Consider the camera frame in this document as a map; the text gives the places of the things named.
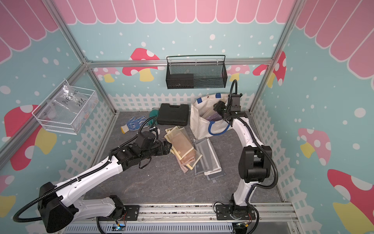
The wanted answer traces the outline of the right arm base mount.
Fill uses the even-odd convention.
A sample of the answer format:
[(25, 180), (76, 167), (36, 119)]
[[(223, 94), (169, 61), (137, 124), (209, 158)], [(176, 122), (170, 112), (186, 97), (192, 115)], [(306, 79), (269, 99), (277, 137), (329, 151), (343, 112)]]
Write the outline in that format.
[(214, 212), (217, 220), (255, 220), (255, 211), (246, 206), (215, 204)]

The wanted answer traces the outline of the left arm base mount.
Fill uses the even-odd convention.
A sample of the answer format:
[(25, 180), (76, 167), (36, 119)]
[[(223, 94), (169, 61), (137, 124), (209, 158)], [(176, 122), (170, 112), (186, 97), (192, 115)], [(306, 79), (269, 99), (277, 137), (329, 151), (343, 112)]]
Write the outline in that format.
[(99, 221), (137, 221), (139, 216), (139, 205), (125, 205), (123, 210), (115, 209), (114, 214), (109, 217), (99, 217)]

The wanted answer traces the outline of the pink brown mesh pouch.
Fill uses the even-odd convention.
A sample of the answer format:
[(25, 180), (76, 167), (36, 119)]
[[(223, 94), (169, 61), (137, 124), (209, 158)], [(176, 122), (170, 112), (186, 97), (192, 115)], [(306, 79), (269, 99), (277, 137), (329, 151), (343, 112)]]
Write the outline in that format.
[(178, 154), (179, 154), (181, 157), (184, 157), (184, 156), (186, 156), (186, 154), (188, 154), (188, 153), (192, 150), (192, 148), (194, 148), (194, 147), (193, 147), (193, 145), (192, 145), (192, 142), (191, 142), (191, 140), (190, 140), (190, 138), (189, 138), (189, 136), (188, 136), (187, 131), (185, 130), (185, 128), (184, 128), (184, 127), (183, 127), (183, 128), (179, 127), (179, 128), (180, 128), (180, 130), (183, 132), (183, 134), (186, 136), (187, 141), (188, 141), (188, 146), (184, 146), (184, 147), (176, 147), (176, 148), (175, 148), (175, 147), (172, 145), (172, 147), (174, 147), (175, 151), (178, 152)]

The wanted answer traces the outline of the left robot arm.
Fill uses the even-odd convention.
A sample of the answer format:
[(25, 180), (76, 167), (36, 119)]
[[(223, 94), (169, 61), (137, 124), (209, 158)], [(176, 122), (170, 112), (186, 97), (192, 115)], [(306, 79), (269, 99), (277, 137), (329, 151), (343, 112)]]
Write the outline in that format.
[(159, 139), (156, 121), (156, 116), (146, 119), (133, 138), (112, 149), (103, 161), (90, 169), (56, 185), (48, 182), (41, 186), (39, 197), (20, 208), (14, 214), (13, 221), (42, 221), (46, 232), (55, 233), (82, 219), (124, 219), (128, 212), (118, 196), (88, 201), (81, 200), (81, 197), (105, 180), (133, 166), (145, 168), (141, 164), (143, 160), (151, 161), (152, 157), (170, 153), (172, 145)]

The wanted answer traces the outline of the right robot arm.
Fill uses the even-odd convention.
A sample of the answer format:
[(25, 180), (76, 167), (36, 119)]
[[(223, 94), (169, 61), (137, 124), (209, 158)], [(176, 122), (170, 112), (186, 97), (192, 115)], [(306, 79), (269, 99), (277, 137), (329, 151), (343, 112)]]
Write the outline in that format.
[(248, 116), (241, 111), (238, 84), (232, 82), (228, 101), (219, 101), (213, 105), (222, 119), (233, 128), (243, 146), (239, 159), (238, 171), (241, 178), (238, 188), (232, 195), (229, 204), (216, 202), (213, 210), (218, 220), (237, 220), (238, 226), (246, 226), (252, 221), (259, 221), (257, 209), (250, 203), (257, 188), (272, 189), (278, 183), (278, 170), (272, 159), (272, 149), (265, 146), (255, 136), (249, 126)]

